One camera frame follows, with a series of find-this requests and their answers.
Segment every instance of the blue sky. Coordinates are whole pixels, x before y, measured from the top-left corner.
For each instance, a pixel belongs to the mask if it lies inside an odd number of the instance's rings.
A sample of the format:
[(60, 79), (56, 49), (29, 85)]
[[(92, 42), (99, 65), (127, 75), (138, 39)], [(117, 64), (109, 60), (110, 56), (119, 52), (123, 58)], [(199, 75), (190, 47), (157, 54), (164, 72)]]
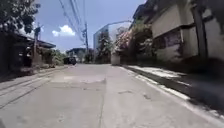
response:
[[(83, 0), (76, 1), (79, 5), (80, 14), (83, 14)], [(41, 40), (56, 44), (61, 51), (74, 47), (85, 47), (63, 15), (59, 0), (36, 0), (36, 2), (41, 4), (39, 13), (36, 15), (36, 23), (39, 22), (44, 26), (41, 32)], [(62, 2), (71, 20), (75, 21), (69, 0), (62, 0)], [(93, 46), (93, 34), (99, 28), (112, 22), (132, 20), (136, 8), (144, 2), (145, 0), (86, 0), (90, 47)]]

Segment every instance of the white line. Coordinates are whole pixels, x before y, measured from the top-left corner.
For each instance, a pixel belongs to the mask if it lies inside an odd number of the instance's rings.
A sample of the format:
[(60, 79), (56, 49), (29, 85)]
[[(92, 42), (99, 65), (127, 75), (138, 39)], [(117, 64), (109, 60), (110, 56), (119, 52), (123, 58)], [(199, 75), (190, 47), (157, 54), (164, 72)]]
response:
[(201, 110), (200, 108), (198, 108), (196, 106), (193, 106), (190, 103), (187, 103), (186, 100), (189, 99), (188, 96), (186, 96), (184, 94), (181, 94), (181, 93), (179, 93), (175, 90), (168, 89), (164, 85), (160, 85), (158, 82), (153, 81), (151, 79), (148, 79), (147, 77), (144, 77), (142, 75), (138, 75), (138, 76), (136, 76), (136, 78), (145, 82), (149, 87), (151, 87), (151, 88), (157, 90), (158, 92), (168, 96), (173, 101), (175, 101), (176, 103), (180, 104), (181, 106), (187, 108), (188, 110), (192, 111), (193, 113), (195, 113), (199, 117), (202, 117), (203, 119), (213, 123), (214, 125), (216, 125), (220, 128), (224, 127), (224, 122), (221, 118), (218, 119), (214, 114), (212, 114), (210, 112), (206, 112), (204, 110)]

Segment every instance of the building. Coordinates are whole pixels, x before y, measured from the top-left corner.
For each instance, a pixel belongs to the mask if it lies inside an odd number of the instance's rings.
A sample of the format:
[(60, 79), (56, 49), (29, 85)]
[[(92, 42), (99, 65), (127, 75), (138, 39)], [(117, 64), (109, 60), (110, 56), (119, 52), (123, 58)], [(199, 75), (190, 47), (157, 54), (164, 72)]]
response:
[(151, 24), (157, 59), (187, 58), (224, 61), (223, 0), (148, 0), (133, 18)]
[[(55, 45), (38, 40), (38, 64), (51, 64), (52, 56), (48, 51)], [(34, 39), (20, 34), (0, 32), (0, 74), (31, 68), (33, 62)]]
[[(93, 49), (89, 48), (90, 55), (93, 55)], [(85, 62), (86, 48), (73, 48), (66, 51), (68, 57), (75, 57), (79, 63)]]

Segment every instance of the street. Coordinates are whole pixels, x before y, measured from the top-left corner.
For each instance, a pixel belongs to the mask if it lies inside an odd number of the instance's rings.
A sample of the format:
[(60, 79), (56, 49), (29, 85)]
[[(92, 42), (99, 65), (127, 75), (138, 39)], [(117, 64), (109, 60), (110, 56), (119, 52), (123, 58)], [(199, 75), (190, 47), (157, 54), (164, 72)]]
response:
[(120, 67), (76, 65), (0, 90), (0, 128), (221, 128)]

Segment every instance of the utility pole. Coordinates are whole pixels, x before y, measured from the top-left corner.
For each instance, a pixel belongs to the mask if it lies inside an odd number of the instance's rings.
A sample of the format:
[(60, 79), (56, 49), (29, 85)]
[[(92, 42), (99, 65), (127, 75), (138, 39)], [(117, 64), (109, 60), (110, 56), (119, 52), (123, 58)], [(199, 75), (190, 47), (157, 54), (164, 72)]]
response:
[(85, 37), (85, 45), (86, 45), (86, 55), (89, 54), (89, 42), (88, 42), (88, 26), (86, 21), (86, 2), (83, 0), (83, 16), (85, 22), (85, 30), (84, 30), (84, 37)]
[(89, 54), (89, 42), (88, 42), (88, 29), (87, 22), (85, 23), (85, 43), (86, 43), (86, 54)]
[(34, 29), (34, 44), (33, 44), (33, 67), (37, 66), (38, 63), (38, 54), (37, 54), (37, 46), (38, 46), (38, 35), (40, 33), (40, 27), (38, 23), (38, 27)]

